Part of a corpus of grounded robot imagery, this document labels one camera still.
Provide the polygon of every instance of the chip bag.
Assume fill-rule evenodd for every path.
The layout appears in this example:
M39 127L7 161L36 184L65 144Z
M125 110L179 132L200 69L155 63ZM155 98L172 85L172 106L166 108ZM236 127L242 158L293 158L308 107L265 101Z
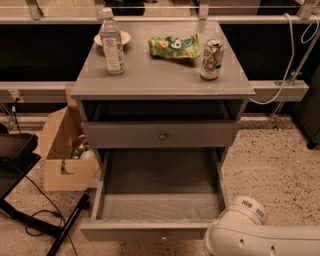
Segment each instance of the chip bag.
M164 59L194 59L200 56L198 35L182 39L173 36L153 36L148 40L151 56Z

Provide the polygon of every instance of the plastic water bottle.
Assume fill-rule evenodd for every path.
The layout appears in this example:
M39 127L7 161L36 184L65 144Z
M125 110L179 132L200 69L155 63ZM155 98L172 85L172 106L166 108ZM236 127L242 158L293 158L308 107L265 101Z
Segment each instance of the plastic water bottle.
M118 75L125 71L121 30L113 19L111 8L103 8L102 15L104 22L99 33L106 56L107 69L110 74Z

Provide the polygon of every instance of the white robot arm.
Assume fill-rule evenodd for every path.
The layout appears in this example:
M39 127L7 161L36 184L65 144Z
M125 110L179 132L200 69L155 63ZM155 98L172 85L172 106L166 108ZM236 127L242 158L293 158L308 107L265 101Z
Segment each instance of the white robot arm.
M319 256L319 226L264 226L264 207L240 196L204 238L206 256Z

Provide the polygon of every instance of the drawer knob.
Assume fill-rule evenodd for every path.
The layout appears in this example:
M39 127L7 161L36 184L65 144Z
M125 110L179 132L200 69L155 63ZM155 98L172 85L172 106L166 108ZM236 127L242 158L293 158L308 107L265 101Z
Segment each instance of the drawer knob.
M162 132L162 133L160 133L160 135L159 135L159 139L160 139L160 140L166 140L166 139L167 139L167 135L166 135L164 132Z

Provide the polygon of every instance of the soda can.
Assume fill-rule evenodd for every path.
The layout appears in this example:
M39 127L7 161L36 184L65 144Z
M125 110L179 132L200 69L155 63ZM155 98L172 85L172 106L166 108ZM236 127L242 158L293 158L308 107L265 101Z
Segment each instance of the soda can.
M217 79L223 58L223 44L218 39L210 39L204 45L200 75L208 80Z

